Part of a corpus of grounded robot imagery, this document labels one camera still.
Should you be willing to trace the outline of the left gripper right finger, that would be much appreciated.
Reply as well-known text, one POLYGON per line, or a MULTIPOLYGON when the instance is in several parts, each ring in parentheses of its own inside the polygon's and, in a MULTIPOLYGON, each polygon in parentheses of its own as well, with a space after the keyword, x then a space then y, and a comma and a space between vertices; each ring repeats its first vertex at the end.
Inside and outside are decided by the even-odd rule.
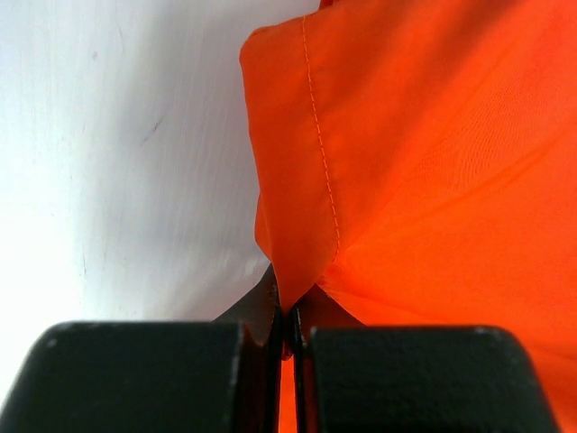
POLYGON ((518 340, 499 327, 368 327, 321 289, 290 312, 301 432, 551 432, 518 340))

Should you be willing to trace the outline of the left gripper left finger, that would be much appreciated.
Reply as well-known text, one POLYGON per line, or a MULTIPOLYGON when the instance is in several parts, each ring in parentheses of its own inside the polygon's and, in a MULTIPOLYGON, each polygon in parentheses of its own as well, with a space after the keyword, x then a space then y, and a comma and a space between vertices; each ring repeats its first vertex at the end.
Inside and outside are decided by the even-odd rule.
POLYGON ((208 322, 77 321, 32 345, 6 400, 10 432, 274 432, 276 278, 208 322))

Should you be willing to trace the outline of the orange shorts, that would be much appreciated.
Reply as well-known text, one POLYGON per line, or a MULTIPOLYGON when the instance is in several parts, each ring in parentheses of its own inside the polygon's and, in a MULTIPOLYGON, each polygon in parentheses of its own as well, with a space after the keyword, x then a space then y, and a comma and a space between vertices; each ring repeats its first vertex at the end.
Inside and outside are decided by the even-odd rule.
POLYGON ((575 431, 575 2, 324 1, 240 63, 281 308, 503 327, 575 431))

